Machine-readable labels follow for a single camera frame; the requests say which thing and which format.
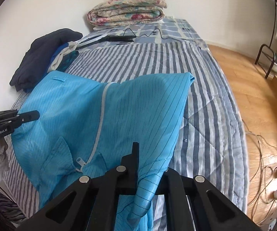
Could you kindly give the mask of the blue striped work coat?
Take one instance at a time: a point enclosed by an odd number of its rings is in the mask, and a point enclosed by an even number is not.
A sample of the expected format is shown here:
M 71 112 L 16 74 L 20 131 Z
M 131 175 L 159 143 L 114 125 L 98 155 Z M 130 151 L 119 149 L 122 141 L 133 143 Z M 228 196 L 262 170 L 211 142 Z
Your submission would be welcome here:
M 174 153 L 190 73 L 147 74 L 100 83 L 49 73 L 20 108 L 36 121 L 12 134 L 14 153 L 44 207 L 83 175 L 95 178 L 120 165 L 139 143 L 138 191 L 119 198 L 116 230 L 152 230 L 152 200 Z

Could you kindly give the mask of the black clothes rack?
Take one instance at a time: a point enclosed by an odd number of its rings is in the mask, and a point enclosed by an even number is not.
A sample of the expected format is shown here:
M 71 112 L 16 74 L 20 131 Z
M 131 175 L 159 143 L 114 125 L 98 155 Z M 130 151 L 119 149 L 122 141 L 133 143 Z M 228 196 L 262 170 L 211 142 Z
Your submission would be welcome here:
M 269 43 L 262 44 L 259 48 L 255 65 L 259 65 L 265 72 L 265 79 L 277 74 L 277 3 L 275 3 L 275 15 L 273 20 L 272 34 Z

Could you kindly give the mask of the striped blue white quilt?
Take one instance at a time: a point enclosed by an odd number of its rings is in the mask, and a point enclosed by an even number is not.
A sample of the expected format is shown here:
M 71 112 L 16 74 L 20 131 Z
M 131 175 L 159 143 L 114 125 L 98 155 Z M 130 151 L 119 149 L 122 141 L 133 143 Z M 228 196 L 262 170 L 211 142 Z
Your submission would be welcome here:
M 37 121 L 12 134 L 9 192 L 32 216 L 82 175 L 102 176 L 139 143 L 138 194 L 121 196 L 115 230 L 165 230 L 155 190 L 171 167 L 203 175 L 247 210 L 243 123 L 207 47 L 189 41 L 101 46 L 80 52 L 14 104 Z

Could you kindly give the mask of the dark navy folded garment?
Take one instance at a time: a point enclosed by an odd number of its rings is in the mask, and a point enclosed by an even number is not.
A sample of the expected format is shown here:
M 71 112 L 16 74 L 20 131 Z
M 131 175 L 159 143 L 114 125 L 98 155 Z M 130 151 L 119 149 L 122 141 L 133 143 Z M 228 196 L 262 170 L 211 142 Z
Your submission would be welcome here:
M 82 33 L 68 28 L 59 29 L 37 38 L 25 53 L 19 68 L 16 69 L 10 86 L 16 91 L 29 92 L 42 80 L 56 50 L 71 41 L 80 40 Z

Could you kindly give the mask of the checked blue bed sheet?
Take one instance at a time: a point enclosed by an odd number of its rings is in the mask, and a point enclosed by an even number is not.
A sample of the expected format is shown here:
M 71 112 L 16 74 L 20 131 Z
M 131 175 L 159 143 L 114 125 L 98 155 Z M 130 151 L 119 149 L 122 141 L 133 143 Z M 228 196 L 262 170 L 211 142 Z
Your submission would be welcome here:
M 208 50 L 207 43 L 185 19 L 164 18 L 147 24 L 132 24 L 114 28 L 96 28 L 84 37 L 96 35 L 135 35 L 134 43 L 170 43 L 187 41 L 201 49 Z

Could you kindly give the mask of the floral folded quilt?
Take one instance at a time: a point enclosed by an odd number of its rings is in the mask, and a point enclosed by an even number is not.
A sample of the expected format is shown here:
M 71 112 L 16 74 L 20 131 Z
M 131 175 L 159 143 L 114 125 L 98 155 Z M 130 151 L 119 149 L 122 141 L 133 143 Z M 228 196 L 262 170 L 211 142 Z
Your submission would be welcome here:
M 106 28 L 153 23 L 164 18 L 166 8 L 166 0 L 109 0 L 90 10 L 87 20 Z

